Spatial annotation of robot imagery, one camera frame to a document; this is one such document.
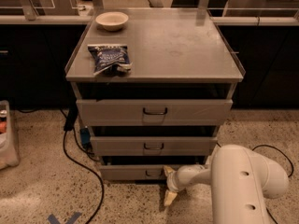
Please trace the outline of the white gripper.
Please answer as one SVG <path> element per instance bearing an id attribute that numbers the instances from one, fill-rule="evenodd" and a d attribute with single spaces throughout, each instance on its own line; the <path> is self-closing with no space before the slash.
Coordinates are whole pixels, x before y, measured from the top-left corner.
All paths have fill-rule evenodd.
<path id="1" fill-rule="evenodd" d="M 186 188 L 186 184 L 178 179 L 177 172 L 170 166 L 164 166 L 164 174 L 167 175 L 167 186 L 168 189 L 164 195 L 164 206 L 170 206 L 171 203 L 176 199 L 177 192 L 180 192 Z"/>

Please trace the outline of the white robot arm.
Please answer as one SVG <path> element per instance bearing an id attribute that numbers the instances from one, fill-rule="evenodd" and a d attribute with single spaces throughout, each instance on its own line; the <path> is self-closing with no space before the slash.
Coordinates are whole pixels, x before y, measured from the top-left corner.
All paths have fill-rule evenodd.
<path id="1" fill-rule="evenodd" d="M 219 148 L 209 165 L 165 166 L 164 205 L 197 184 L 211 187 L 213 224 L 270 224 L 267 199 L 283 196 L 289 178 L 282 166 L 238 145 Z"/>

